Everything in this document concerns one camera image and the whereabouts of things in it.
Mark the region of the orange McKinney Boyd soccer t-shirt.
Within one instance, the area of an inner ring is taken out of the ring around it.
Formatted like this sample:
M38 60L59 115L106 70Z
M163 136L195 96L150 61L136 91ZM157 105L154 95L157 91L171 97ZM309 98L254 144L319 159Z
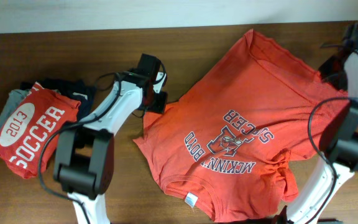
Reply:
M165 194L215 222L259 219L297 197L289 163L314 156L346 96L249 30L163 114L147 113L135 143Z

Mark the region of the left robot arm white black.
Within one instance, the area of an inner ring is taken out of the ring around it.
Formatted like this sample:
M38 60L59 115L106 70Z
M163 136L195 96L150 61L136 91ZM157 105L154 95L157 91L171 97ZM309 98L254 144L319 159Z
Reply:
M78 223L109 223L105 193L114 172L114 137L135 110L165 111L166 79L161 60L142 54L136 68L114 74L110 93L92 113L59 133L53 178L73 202Z

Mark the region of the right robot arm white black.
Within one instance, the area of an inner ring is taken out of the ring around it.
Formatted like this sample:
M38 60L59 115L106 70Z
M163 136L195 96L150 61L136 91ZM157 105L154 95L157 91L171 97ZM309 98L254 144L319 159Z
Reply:
M338 52L320 66L323 81L347 96L328 98L312 110L310 119L324 104L345 101L346 107L311 145L319 159L299 196L275 215L272 223L323 223L323 210L339 188L358 172L358 22L350 24L336 44Z

